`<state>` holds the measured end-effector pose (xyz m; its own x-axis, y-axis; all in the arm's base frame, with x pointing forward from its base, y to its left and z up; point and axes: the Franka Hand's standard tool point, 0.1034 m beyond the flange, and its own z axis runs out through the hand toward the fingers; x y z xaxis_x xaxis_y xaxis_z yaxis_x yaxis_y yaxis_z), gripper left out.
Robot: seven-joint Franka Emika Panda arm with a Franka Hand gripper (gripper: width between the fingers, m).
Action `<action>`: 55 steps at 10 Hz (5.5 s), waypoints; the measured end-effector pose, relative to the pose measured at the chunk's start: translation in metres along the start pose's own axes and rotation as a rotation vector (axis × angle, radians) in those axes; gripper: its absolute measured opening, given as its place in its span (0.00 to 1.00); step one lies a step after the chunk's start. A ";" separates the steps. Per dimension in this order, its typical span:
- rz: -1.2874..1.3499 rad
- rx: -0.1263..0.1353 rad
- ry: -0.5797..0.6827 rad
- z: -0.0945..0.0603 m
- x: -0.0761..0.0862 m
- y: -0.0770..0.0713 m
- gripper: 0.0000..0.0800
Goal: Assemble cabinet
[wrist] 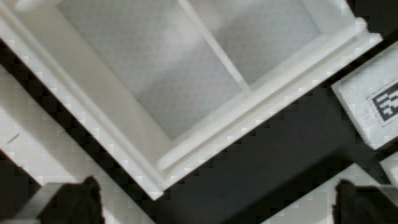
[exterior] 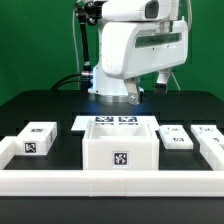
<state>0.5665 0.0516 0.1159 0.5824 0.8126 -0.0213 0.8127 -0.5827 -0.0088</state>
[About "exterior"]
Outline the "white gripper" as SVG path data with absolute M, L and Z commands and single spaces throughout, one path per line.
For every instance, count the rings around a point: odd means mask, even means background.
M 187 23 L 174 21 L 170 33 L 157 33 L 158 26 L 150 22 L 108 22 L 103 28 L 103 71 L 108 77 L 125 79 L 128 102 L 132 105 L 140 103 L 138 79 L 133 77 L 160 70 L 154 93 L 164 95 L 171 67 L 183 64 L 187 59 Z

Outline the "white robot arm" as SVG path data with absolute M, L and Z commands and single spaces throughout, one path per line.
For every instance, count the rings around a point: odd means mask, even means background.
M 93 0 L 99 61 L 90 93 L 109 101 L 141 102 L 139 78 L 156 72 L 166 88 L 172 69 L 188 54 L 188 24 L 180 0 Z

